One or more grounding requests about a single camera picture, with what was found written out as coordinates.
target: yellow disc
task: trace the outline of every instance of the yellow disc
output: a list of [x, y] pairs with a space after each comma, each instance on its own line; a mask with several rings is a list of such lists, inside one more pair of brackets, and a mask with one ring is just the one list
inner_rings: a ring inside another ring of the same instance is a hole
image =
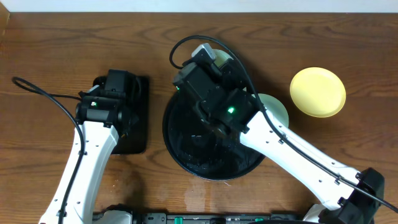
[[324, 68], [299, 71], [290, 84], [294, 104], [304, 113], [327, 118], [339, 112], [346, 101], [346, 90], [341, 80]]

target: cable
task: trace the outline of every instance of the cable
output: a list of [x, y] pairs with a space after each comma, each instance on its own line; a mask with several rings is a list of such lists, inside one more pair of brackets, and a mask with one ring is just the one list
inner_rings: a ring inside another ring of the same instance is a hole
[[[26, 86], [23, 86], [21, 84], [19, 84], [18, 82], [16, 82], [14, 80], [14, 78], [12, 79], [13, 84], [17, 85], [19, 88], [22, 88], [26, 91], [29, 91], [31, 93], [36, 93], [36, 94], [41, 94], [39, 91], [35, 91], [33, 89], [27, 88]], [[48, 93], [48, 95], [52, 96], [52, 97], [62, 97], [62, 98], [69, 98], [69, 99], [74, 99], [74, 100], [79, 100], [81, 101], [81, 98], [77, 97], [77, 96], [70, 96], [70, 95], [61, 95], [61, 94], [51, 94]]]
[[[46, 93], [46, 92], [45, 92], [44, 90], [42, 90], [41, 88], [39, 88], [39, 87], [37, 87], [37, 86], [31, 84], [30, 82], [24, 80], [23, 78], [13, 77], [13, 78], [12, 78], [12, 82], [13, 82], [15, 85], [17, 85], [18, 87], [23, 88], [24, 90], [30, 91], [30, 92], [32, 92], [32, 93], [41, 94], [41, 95], [47, 97], [47, 98], [48, 98], [49, 100], [51, 100], [52, 102], [54, 102], [54, 103], [55, 103], [59, 108], [61, 108], [61, 110], [69, 117], [69, 119], [70, 119], [70, 120], [72, 121], [72, 123], [75, 125], [76, 130], [77, 130], [77, 132], [78, 132], [78, 134], [79, 134], [80, 145], [81, 145], [80, 152], [79, 152], [79, 157], [78, 157], [78, 159], [77, 159], [76, 166], [75, 166], [75, 169], [73, 170], [72, 176], [70, 177], [69, 184], [68, 184], [67, 189], [66, 189], [66, 191], [65, 191], [65, 195], [63, 196], [63, 200], [62, 200], [62, 204], [61, 204], [61, 209], [60, 209], [60, 212], [59, 212], [58, 224], [62, 224], [62, 222], [63, 222], [63, 217], [64, 217], [64, 215], [65, 215], [65, 207], [67, 206], [67, 200], [68, 200], [68, 197], [69, 197], [69, 193], [70, 193], [70, 190], [72, 189], [73, 181], [75, 180], [77, 171], [78, 171], [79, 166], [80, 166], [80, 164], [81, 164], [81, 160], [83, 159], [83, 155], [84, 155], [84, 153], [85, 153], [85, 143], [84, 143], [83, 133], [82, 133], [80, 127], [79, 127], [79, 124], [78, 124], [78, 123], [75, 121], [75, 119], [73, 118], [72, 114], [71, 114], [60, 102], [58, 102], [58, 101], [53, 97], [54, 95], [51, 95], [51, 94]], [[27, 86], [33, 88], [34, 90], [29, 89], [29, 88], [26, 88], [26, 87], [22, 86], [21, 84], [19, 84], [18, 82], [22, 82], [23, 84], [25, 84], [25, 85], [27, 85]]]
[[172, 48], [171, 52], [170, 52], [170, 63], [173, 65], [173, 67], [178, 68], [178, 69], [182, 69], [183, 67], [178, 66], [174, 63], [173, 61], [173, 54], [175, 52], [175, 50], [184, 42], [188, 41], [188, 40], [192, 40], [192, 39], [200, 39], [200, 40], [210, 40], [220, 46], [222, 46], [224, 49], [226, 49], [230, 56], [232, 58], [234, 58], [238, 63], [239, 66], [242, 68], [243, 74], [245, 76], [245, 78], [247, 79], [248, 83], [249, 83], [249, 87], [252, 90], [255, 99], [256, 99], [256, 103], [257, 106], [260, 109], [260, 112], [264, 115], [266, 121], [268, 122], [269, 126], [271, 127], [271, 129], [276, 133], [276, 135], [278, 135], [278, 137], [280, 137], [280, 139], [286, 143], [288, 146], [290, 146], [295, 152], [297, 152], [299, 155], [301, 155], [302, 157], [304, 157], [306, 160], [310, 161], [313, 165], [317, 166], [318, 168], [320, 168], [321, 170], [323, 170], [324, 172], [326, 172], [327, 174], [331, 175], [332, 177], [334, 177], [336, 180], [352, 187], [353, 189], [357, 190], [358, 192], [364, 194], [365, 196], [379, 202], [381, 205], [386, 206], [387, 208], [390, 208], [391, 210], [393, 210], [394, 212], [398, 213], [398, 208], [393, 206], [391, 203], [376, 197], [372, 194], [370, 194], [369, 192], [366, 192], [362, 189], [360, 189], [359, 187], [356, 186], [356, 184], [352, 183], [351, 181], [345, 179], [344, 177], [340, 176], [339, 174], [334, 173], [332, 170], [330, 170], [329, 168], [325, 167], [324, 165], [322, 165], [321, 163], [319, 163], [318, 161], [316, 161], [315, 159], [313, 159], [312, 157], [308, 156], [306, 153], [304, 153], [303, 151], [301, 151], [297, 146], [295, 146], [294, 144], [292, 144], [281, 132], [279, 132], [279, 130], [274, 126], [274, 124], [272, 124], [271, 119], [268, 117], [267, 113], [266, 113], [266, 109], [264, 107], [264, 105], [261, 103], [261, 100], [259, 98], [259, 95], [254, 87], [254, 84], [248, 74], [248, 71], [246, 69], [246, 67], [243, 65], [242, 61], [238, 58], [238, 56], [236, 56], [236, 54], [229, 48], [227, 47], [224, 43], [222, 43], [221, 41], [212, 38], [212, 37], [208, 37], [208, 36], [204, 36], [204, 35], [192, 35], [189, 37], [186, 37], [180, 41], [178, 41], [175, 46]]

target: yellow plate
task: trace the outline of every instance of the yellow plate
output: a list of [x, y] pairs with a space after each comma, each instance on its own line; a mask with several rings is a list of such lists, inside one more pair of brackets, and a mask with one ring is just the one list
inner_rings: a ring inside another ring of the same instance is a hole
[[294, 104], [304, 113], [327, 118], [339, 112], [346, 101], [346, 90], [341, 80], [324, 68], [299, 71], [290, 84]]

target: black plate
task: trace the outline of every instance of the black plate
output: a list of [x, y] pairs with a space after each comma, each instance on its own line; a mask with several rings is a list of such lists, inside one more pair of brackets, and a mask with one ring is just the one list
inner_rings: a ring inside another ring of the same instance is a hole
[[163, 117], [163, 138], [169, 153], [186, 171], [209, 180], [241, 177], [265, 158], [232, 139], [206, 129], [178, 92]]

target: white background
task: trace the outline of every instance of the white background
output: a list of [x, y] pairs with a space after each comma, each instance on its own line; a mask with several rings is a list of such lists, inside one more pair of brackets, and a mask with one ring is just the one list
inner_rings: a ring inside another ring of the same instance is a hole
[[398, 12], [398, 0], [0, 0], [10, 12]]

